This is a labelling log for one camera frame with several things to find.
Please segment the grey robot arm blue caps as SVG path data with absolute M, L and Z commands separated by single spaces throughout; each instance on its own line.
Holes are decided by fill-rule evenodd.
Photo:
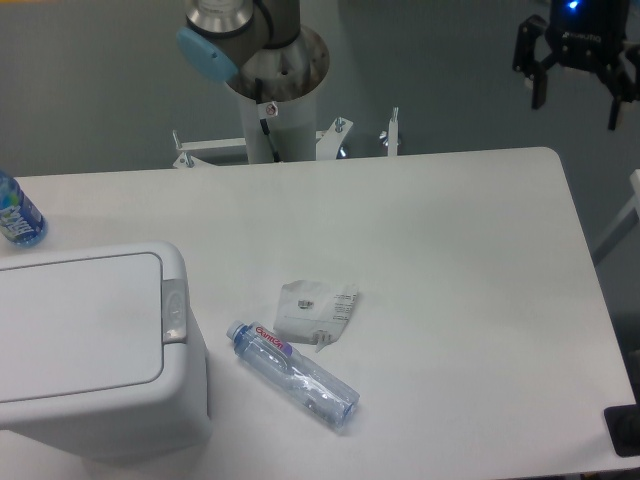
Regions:
M 300 20 L 297 1 L 187 1 L 177 35 L 184 58 L 205 78 L 261 104 L 297 100 L 324 80 L 329 55 Z M 639 98 L 639 45 L 628 40 L 627 1 L 553 1 L 548 18 L 518 27 L 512 68 L 532 83 L 531 106 L 546 101 L 554 65 L 597 76 L 612 96 L 608 127 Z

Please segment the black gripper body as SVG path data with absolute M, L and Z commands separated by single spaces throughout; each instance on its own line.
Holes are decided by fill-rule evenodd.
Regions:
M 543 68 L 548 71 L 559 64 L 597 74 L 624 72 L 620 55 L 629 9 L 629 1 L 551 1 L 544 32 L 550 53 Z

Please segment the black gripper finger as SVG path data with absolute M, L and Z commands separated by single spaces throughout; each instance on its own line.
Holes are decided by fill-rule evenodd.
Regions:
M 607 61 L 597 60 L 597 76 L 612 96 L 607 124 L 611 131 L 620 123 L 622 104 L 639 100 L 639 43 L 624 41 L 622 46 L 625 58 L 635 68 L 634 80 L 628 75 L 618 54 Z
M 548 23 L 539 15 L 532 15 L 518 27 L 512 69 L 532 83 L 531 108 L 540 109 L 546 102 L 548 70 L 555 65 L 553 53 L 539 61 L 535 56 L 537 41 L 546 32 Z

